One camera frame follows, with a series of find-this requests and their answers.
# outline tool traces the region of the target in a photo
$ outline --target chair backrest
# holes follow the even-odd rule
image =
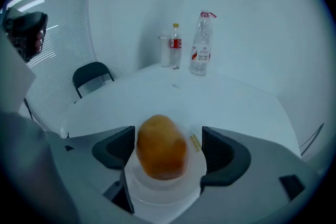
[[[72,76],[72,82],[74,84],[73,86],[75,87],[79,97],[82,98],[82,96],[80,95],[78,91],[79,87],[89,82],[90,80],[95,79],[105,74],[109,74],[112,81],[114,81],[109,69],[103,63],[91,62],[85,66],[78,68]]]

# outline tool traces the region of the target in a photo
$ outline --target brown bread roll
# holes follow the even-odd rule
[[[144,171],[154,179],[175,179],[185,171],[186,141],[167,116],[154,115],[140,126],[136,152]]]

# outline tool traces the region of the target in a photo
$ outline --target white plate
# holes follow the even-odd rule
[[[173,180],[157,180],[143,170],[135,150],[125,167],[125,176],[131,198],[151,205],[171,205],[200,190],[201,177],[206,173],[206,161],[201,142],[190,129],[178,124],[187,141],[188,159],[184,174]]]

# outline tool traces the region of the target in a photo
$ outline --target window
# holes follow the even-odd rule
[[[42,53],[27,64],[36,79],[26,99],[38,122],[60,134],[69,106],[79,99],[72,75],[77,68],[95,61],[88,32],[87,0],[8,0],[7,6],[21,12],[48,14]],[[101,85],[100,79],[93,80],[81,92],[85,94]],[[24,105],[20,114],[30,117]]]

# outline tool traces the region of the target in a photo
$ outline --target small bottle with yellow cap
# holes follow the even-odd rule
[[[178,24],[173,24],[173,35],[170,40],[170,67],[172,69],[179,69],[181,63],[182,39],[178,28]]]

